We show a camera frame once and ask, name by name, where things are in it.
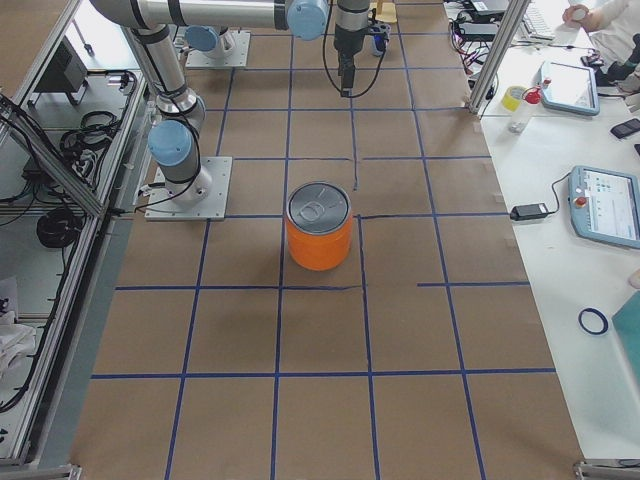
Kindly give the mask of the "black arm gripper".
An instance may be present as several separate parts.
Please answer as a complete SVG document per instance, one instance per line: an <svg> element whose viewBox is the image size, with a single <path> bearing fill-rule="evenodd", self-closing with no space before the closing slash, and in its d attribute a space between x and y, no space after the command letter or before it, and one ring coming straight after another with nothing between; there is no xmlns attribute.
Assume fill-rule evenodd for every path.
<svg viewBox="0 0 640 480"><path fill-rule="evenodd" d="M356 67L354 56L343 51L338 52L338 76L340 78L340 96L350 97L354 85Z"/></svg>

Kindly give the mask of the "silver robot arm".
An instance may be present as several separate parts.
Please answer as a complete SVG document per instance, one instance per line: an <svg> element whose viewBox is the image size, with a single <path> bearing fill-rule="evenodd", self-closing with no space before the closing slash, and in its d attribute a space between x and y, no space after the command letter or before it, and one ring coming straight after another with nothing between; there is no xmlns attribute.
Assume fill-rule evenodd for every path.
<svg viewBox="0 0 640 480"><path fill-rule="evenodd" d="M161 121L148 148L165 179L161 206L183 209L210 195L213 184L199 153L205 119L202 98L188 86L169 27L259 27L290 31L314 40L328 23L325 1L94 1L94 8L119 25L155 95Z"/></svg>
<svg viewBox="0 0 640 480"><path fill-rule="evenodd" d="M302 40L324 36L332 26L339 77L335 89L343 98L356 96L355 56L374 24L367 1L172 1L170 11L175 22L185 25L272 28Z"/></svg>

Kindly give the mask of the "person hand holding object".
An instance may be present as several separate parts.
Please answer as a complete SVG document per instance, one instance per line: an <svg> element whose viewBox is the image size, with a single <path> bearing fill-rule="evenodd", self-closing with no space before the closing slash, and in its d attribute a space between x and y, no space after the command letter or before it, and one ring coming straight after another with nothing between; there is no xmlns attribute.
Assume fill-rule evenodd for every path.
<svg viewBox="0 0 640 480"><path fill-rule="evenodd" d="M600 29L601 17L598 9L589 9L585 5L577 4L564 11L562 20L566 24L578 25L586 32L594 32Z"/></svg>

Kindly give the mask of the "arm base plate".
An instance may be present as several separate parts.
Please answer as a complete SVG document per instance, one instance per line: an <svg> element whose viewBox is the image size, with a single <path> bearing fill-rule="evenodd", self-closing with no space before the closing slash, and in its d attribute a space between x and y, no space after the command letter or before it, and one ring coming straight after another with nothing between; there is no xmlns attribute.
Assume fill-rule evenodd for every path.
<svg viewBox="0 0 640 480"><path fill-rule="evenodd" d="M200 173L193 184L182 186L167 183L159 167L155 182L164 186L154 189L145 209L148 221L197 221L225 218L233 159L231 157L202 157Z"/></svg>
<svg viewBox="0 0 640 480"><path fill-rule="evenodd" d="M250 39L250 31L228 30L219 38L213 50L192 49L186 58L186 68L197 70L245 68Z"/></svg>

